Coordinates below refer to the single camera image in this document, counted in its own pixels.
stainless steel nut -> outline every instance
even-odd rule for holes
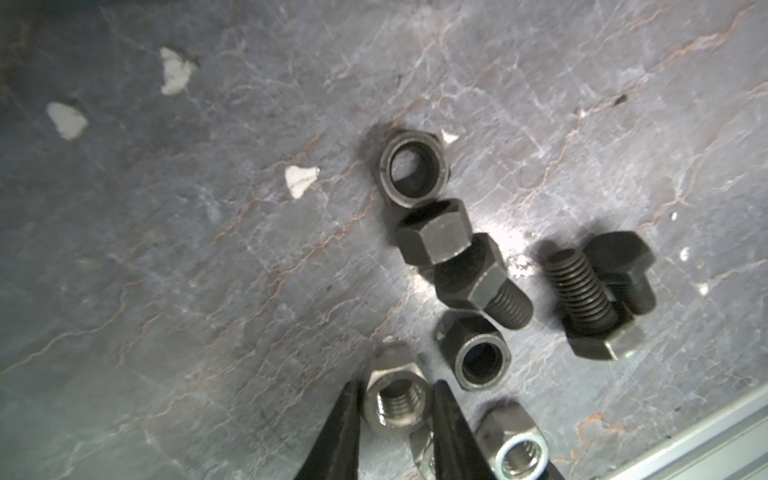
[[[395,231],[395,241],[407,264],[437,265],[472,244],[472,224],[461,200],[441,200],[403,218]]]
[[[498,385],[511,363],[504,337],[480,315],[456,320],[440,340],[440,351],[458,384],[468,391]]]
[[[533,480],[547,468],[547,441],[518,403],[490,411],[475,436],[499,480]]]
[[[435,292],[451,308],[483,310],[506,281],[504,257],[487,233],[472,235],[468,249],[435,268]]]
[[[424,425],[432,413],[432,384],[407,345],[378,351],[366,371],[362,416],[385,437],[406,436]]]
[[[424,424],[411,434],[413,462],[425,480],[437,480],[435,473],[435,443],[432,429]]]
[[[579,336],[566,330],[568,343],[577,356],[591,360],[618,360],[632,355],[645,342],[640,324],[620,302],[613,302],[619,321],[608,333]]]
[[[422,159],[425,181],[414,191],[403,193],[392,179],[392,161],[405,149],[415,151]],[[448,184],[450,169],[442,155],[442,145],[435,135],[409,130],[395,136],[379,159],[379,183],[384,194],[404,208],[416,208],[440,198]]]

threaded shank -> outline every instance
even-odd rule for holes
[[[593,335],[611,330],[618,321],[603,290],[603,284],[587,257],[579,250],[561,250],[544,265],[552,285],[558,292],[568,325],[576,333]]]
[[[627,308],[636,315],[650,313],[656,308],[656,295],[650,288],[648,278],[629,285],[611,285],[611,290]]]
[[[533,303],[517,285],[507,279],[485,307],[485,312],[503,327],[517,330],[531,321]]]

hex bolt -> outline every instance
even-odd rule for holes
[[[566,329],[580,335],[599,335],[616,326],[619,315],[584,253],[560,250],[547,258],[543,267],[568,314]]]
[[[437,297],[451,308],[483,310],[508,329],[521,329],[533,317],[533,303],[508,277],[498,245],[487,233],[435,268]]]
[[[603,233],[587,244],[584,254],[600,280],[632,313],[644,315],[656,308],[656,295],[645,275],[656,258],[639,235]]]

stone surface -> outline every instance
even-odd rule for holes
[[[0,478],[292,478],[390,337],[473,426],[517,399],[575,479],[768,376],[766,2],[192,0],[36,27],[0,104]],[[163,47],[199,67],[174,97]],[[575,358],[526,276],[507,379],[456,388],[376,188],[391,126],[458,135],[446,196],[510,261],[639,231],[650,342]],[[289,165],[321,172],[297,200]],[[363,480],[416,478],[405,440],[363,426],[360,455]]]

